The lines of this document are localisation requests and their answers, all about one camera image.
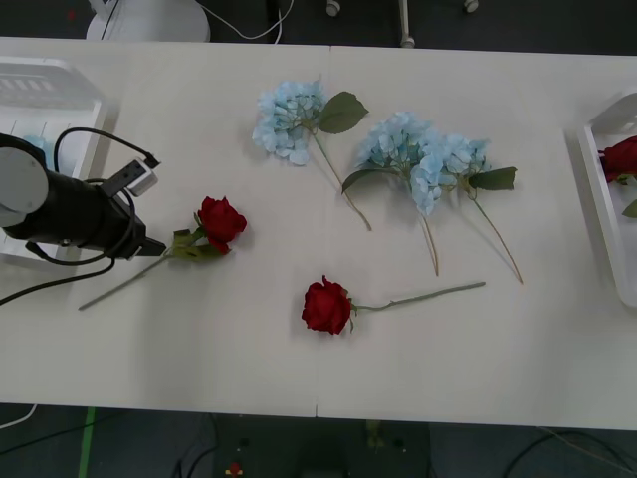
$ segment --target white plastic container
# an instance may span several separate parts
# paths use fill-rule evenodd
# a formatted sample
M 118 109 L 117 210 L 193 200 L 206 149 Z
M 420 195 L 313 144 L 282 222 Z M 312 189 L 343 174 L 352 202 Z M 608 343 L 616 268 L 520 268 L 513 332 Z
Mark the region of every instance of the white plastic container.
M 637 219 L 622 215 L 637 187 L 606 183 L 599 150 L 637 134 L 637 88 L 613 97 L 577 136 L 622 302 L 637 307 Z
M 102 128 L 105 118 L 106 101 L 102 93 L 66 62 L 0 57 L 0 132 L 31 142 L 38 138 L 48 146 L 44 147 L 45 152 L 50 152 L 65 129 Z M 87 132 L 67 136 L 60 150 L 61 172 L 86 179 L 97 143 L 98 137 Z M 58 259 L 76 255 L 72 248 L 46 244 L 42 248 Z M 7 237 L 2 229 L 0 254 L 41 261 L 25 249 L 24 241 Z

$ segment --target white table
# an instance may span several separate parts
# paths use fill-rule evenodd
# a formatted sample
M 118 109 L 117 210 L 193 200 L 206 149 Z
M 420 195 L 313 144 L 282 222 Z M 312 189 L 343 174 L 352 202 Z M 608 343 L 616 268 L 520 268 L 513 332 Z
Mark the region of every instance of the white table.
M 163 267 L 85 313 L 79 304 L 148 260 L 4 307 L 1 401 L 637 428 L 637 314 L 614 291 L 577 144 L 564 137 L 637 82 L 637 59 L 9 39 L 0 55 L 70 60 L 120 103 L 115 133 L 162 161 L 138 201 L 153 237 L 190 225 L 206 194 L 227 195 L 250 223 L 222 261 Z M 321 161 L 288 167 L 252 145 L 259 92 L 319 76 L 371 111 L 327 139 L 343 174 L 395 111 L 492 140 L 491 161 L 519 169 L 517 188 L 481 198 L 523 286 L 471 204 L 432 217 L 435 278 L 407 198 L 382 183 L 352 189 L 368 233 Z M 105 174 L 128 159 L 112 146 Z M 359 316 L 353 335 L 332 338 L 301 321 L 322 273 L 366 304 L 488 286 Z M 0 295 L 52 277 L 2 265 Z

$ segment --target dark floor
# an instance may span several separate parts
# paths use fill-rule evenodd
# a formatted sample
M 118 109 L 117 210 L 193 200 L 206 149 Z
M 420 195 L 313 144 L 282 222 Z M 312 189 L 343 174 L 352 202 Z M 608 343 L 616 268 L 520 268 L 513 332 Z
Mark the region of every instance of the dark floor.
M 266 30 L 266 0 L 203 0 L 247 35 Z M 286 10 L 288 0 L 280 0 Z M 338 18 L 324 0 L 296 0 L 281 43 L 394 47 L 400 40 L 397 0 L 341 0 Z M 417 48 L 635 55 L 636 0 L 481 0 L 465 15 L 461 0 L 410 0 L 410 28 Z M 92 13 L 87 0 L 0 0 L 0 36 L 84 38 Z M 241 42 L 211 19 L 213 42 Z M 274 35 L 260 43 L 270 43 Z M 0 405 L 0 423 L 29 410 Z M 303 467 L 329 466 L 350 476 L 467 477 L 503 473 L 530 443 L 548 436 L 527 427 L 382 423 L 384 446 L 372 447 L 365 422 L 353 420 L 239 417 L 199 413 L 98 410 L 88 474 L 82 473 L 83 430 L 3 453 L 30 440 L 85 423 L 85 408 L 41 406 L 25 423 L 0 430 L 0 477 L 176 478 L 182 460 L 186 478 L 221 477 L 239 460 L 246 478 L 287 478 Z M 637 455 L 637 432 L 590 431 Z M 578 435 L 565 435 L 604 460 L 607 449 Z M 196 457 L 218 445 L 187 476 Z M 428 470 L 430 463 L 435 475 Z M 630 476 L 598 458 L 550 439 L 529 452 L 512 478 Z M 627 459 L 621 467 L 635 466 Z
M 279 2 L 286 11 L 289 0 Z M 202 0 L 246 35 L 265 31 L 267 0 Z M 324 0 L 296 0 L 282 43 L 394 47 L 400 41 L 397 0 L 340 0 L 337 18 Z M 88 0 L 0 0 L 1 36 L 84 38 Z M 410 0 L 417 48 L 635 55 L 635 0 L 481 0 L 470 15 L 462 0 Z M 264 37 L 258 43 L 276 38 Z M 213 42 L 245 42 L 211 18 Z

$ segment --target caster wheel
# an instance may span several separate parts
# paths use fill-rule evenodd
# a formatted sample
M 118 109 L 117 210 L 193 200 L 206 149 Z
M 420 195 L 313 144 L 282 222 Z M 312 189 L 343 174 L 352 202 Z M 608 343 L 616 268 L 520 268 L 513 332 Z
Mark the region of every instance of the caster wheel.
M 400 41 L 400 48 L 414 48 L 416 46 L 416 42 L 411 37 L 403 38 Z
M 467 0 L 465 2 L 465 13 L 474 13 L 476 10 L 478 10 L 478 7 L 480 6 L 480 3 L 478 2 L 478 0 Z
M 327 15 L 335 17 L 340 12 L 340 4 L 336 0 L 327 0 Z

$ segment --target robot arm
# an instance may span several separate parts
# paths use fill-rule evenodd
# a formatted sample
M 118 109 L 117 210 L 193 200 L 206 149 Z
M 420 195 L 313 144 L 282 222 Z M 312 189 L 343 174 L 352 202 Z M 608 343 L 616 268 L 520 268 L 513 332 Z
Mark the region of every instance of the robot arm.
M 58 139 L 56 155 L 61 139 L 74 130 L 119 140 L 103 131 L 72 128 Z M 145 159 L 134 159 L 108 180 L 80 181 L 48 170 L 44 151 L 38 147 L 0 134 L 0 227 L 8 236 L 28 241 L 31 252 L 57 264 L 161 255 L 165 245 L 146 237 L 146 227 L 136 217 L 127 193 L 139 196 L 157 182 L 152 169 L 159 163 L 151 154 L 143 154 Z M 128 204 L 118 197 L 120 193 L 129 199 Z M 76 246 L 102 254 L 87 261 L 59 261 L 37 243 Z

